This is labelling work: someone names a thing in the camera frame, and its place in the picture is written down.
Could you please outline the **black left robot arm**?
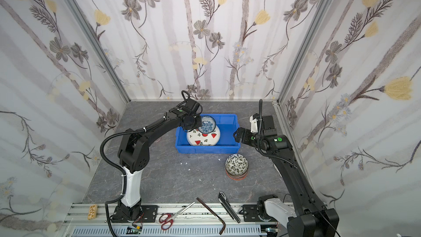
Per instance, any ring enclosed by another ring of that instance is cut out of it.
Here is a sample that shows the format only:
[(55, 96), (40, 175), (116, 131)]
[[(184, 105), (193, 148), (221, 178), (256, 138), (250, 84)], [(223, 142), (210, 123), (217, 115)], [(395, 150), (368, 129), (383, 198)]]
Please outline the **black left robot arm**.
[[(154, 123), (140, 129), (128, 129), (105, 138), (100, 145), (100, 155), (110, 166), (118, 169), (122, 176), (122, 192), (114, 200), (105, 202), (108, 225), (113, 222), (134, 222), (144, 212), (141, 207), (140, 183), (143, 169), (150, 161), (150, 147), (169, 131), (178, 127), (190, 132), (201, 127), (203, 107), (192, 98), (185, 98), (177, 106)], [(105, 155), (106, 144), (121, 137), (117, 152), (119, 163), (114, 163)]]

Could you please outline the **blue plastic bin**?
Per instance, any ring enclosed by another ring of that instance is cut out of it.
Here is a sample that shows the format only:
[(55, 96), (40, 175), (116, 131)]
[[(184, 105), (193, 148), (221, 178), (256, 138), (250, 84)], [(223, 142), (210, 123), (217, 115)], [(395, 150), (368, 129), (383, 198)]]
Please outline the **blue plastic bin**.
[(215, 146), (191, 146), (186, 138), (187, 132), (177, 128), (175, 148), (181, 154), (236, 154), (240, 149), (233, 133), (240, 127), (235, 114), (208, 114), (216, 121), (221, 137)]

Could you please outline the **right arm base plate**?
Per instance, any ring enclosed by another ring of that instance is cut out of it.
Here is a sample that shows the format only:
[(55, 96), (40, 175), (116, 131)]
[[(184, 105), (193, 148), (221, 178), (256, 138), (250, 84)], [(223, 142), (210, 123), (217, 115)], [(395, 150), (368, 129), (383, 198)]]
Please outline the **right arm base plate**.
[(245, 204), (239, 214), (243, 216), (245, 222), (283, 222), (287, 218), (288, 212), (277, 206)]

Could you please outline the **black speckled bowl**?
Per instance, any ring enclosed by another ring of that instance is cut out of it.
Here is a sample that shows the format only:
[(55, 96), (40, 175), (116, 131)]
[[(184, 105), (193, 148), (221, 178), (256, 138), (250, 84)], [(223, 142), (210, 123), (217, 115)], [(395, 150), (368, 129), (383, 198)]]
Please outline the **black speckled bowl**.
[(248, 167), (248, 160), (241, 154), (232, 154), (225, 161), (226, 172), (232, 176), (242, 176)]

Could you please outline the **white watermelon plate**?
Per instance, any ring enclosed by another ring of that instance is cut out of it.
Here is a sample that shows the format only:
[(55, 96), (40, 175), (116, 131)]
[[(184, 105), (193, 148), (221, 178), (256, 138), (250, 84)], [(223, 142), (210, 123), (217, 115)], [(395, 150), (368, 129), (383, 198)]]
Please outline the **white watermelon plate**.
[(217, 126), (212, 133), (204, 134), (198, 129), (190, 131), (186, 134), (188, 143), (191, 146), (215, 146), (221, 137), (221, 132)]

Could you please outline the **dark bent metal bar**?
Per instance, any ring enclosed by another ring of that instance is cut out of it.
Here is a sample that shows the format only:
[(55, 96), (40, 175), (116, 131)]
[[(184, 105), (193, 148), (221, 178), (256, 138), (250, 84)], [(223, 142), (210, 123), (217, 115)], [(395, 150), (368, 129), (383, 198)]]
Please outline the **dark bent metal bar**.
[(214, 212), (203, 200), (201, 200), (199, 197), (196, 198), (196, 200), (204, 207), (206, 208), (223, 226), (222, 229), (219, 231), (219, 235), (222, 235), (226, 229), (226, 223), (225, 221), (216, 213)]

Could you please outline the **blue patterned bowl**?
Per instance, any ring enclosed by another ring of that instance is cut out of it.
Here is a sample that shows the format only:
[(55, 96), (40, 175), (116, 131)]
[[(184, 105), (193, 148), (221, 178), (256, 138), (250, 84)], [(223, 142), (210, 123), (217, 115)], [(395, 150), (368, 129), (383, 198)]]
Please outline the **blue patterned bowl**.
[(215, 131), (216, 127), (217, 124), (215, 119), (209, 115), (204, 115), (201, 117), (201, 126), (198, 128), (198, 130), (202, 134), (210, 134)]

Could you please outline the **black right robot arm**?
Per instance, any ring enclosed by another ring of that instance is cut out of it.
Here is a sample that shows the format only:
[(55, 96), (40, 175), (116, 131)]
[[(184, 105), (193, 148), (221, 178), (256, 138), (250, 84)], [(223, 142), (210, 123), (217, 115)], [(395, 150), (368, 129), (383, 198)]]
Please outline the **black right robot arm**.
[(298, 165), (293, 146), (285, 135), (280, 135), (272, 116), (254, 114), (251, 128), (238, 128), (235, 141), (257, 149), (269, 158), (291, 196), (293, 207), (287, 206), (275, 195), (260, 197), (257, 216), (262, 221), (276, 220), (287, 229), (290, 237), (337, 237), (339, 216), (313, 190)]

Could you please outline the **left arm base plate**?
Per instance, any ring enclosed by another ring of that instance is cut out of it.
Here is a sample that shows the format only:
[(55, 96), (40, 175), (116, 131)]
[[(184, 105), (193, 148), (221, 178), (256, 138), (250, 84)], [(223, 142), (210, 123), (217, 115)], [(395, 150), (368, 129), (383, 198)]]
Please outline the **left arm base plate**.
[(110, 219), (112, 223), (132, 223), (135, 221), (154, 223), (158, 208), (157, 205), (135, 205), (134, 207), (127, 207), (121, 204), (115, 208)]

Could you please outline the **red rimmed bowl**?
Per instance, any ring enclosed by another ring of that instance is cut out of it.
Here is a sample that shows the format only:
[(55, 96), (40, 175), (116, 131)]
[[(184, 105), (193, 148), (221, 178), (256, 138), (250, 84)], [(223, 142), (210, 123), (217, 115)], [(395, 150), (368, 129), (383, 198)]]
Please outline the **red rimmed bowl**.
[(248, 172), (245, 172), (244, 174), (241, 174), (241, 175), (239, 175), (239, 176), (235, 176), (235, 175), (233, 175), (233, 174), (229, 173), (228, 171), (226, 172), (226, 174), (227, 174), (227, 176), (228, 176), (229, 178), (231, 178), (232, 180), (235, 180), (235, 181), (241, 181), (241, 180), (244, 180), (244, 179), (247, 177)]

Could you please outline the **aluminium front rail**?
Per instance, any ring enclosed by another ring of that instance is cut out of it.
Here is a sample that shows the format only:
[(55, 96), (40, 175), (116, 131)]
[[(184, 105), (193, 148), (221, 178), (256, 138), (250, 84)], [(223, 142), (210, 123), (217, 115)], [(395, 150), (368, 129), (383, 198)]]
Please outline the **aluminium front rail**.
[[(241, 224), (273, 224), (280, 226), (280, 222), (245, 222), (243, 216), (239, 214), (242, 206), (251, 203), (232, 203), (231, 207), (237, 213), (241, 220)], [(157, 205), (158, 211), (156, 220), (154, 223), (144, 223), (142, 221), (136, 222), (138, 226), (158, 226), (159, 218), (162, 214), (171, 213), (174, 214), (181, 210), (186, 203), (183, 204), (145, 204), (145, 205)], [(226, 210), (220, 203), (208, 203), (207, 204), (214, 212), (216, 212), (226, 223), (226, 225), (237, 225), (237, 223), (228, 215)], [(90, 204), (73, 204), (69, 209), (63, 225), (64, 226), (107, 226), (106, 209), (104, 204), (98, 204), (97, 217), (92, 220), (88, 220), (88, 210)], [(186, 210), (183, 214), (179, 215), (175, 219), (177, 225), (193, 225), (193, 224), (215, 224), (221, 226), (222, 224), (199, 202), (196, 202), (191, 208)]]

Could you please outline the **red handled scissors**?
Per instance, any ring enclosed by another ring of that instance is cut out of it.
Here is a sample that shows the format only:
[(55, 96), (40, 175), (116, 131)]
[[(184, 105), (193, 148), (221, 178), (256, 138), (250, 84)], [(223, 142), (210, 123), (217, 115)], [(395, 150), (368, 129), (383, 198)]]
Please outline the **red handled scissors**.
[(174, 223), (174, 220), (181, 214), (183, 214), (186, 210), (188, 210), (189, 208), (191, 208), (194, 204), (196, 204), (196, 202), (194, 201), (193, 203), (184, 206), (181, 210), (177, 211), (174, 214), (171, 213), (165, 213), (162, 214), (159, 218), (159, 223), (161, 224), (161, 229), (166, 231), (169, 230), (171, 228), (171, 226)]

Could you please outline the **small wooden block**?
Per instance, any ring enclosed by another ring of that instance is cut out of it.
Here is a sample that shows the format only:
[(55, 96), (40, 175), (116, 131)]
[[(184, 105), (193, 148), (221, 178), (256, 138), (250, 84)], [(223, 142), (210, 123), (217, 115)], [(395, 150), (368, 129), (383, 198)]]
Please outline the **small wooden block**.
[(88, 210), (88, 220), (92, 220), (95, 219), (97, 217), (97, 213), (98, 213), (98, 205), (97, 204), (93, 204), (89, 207)]

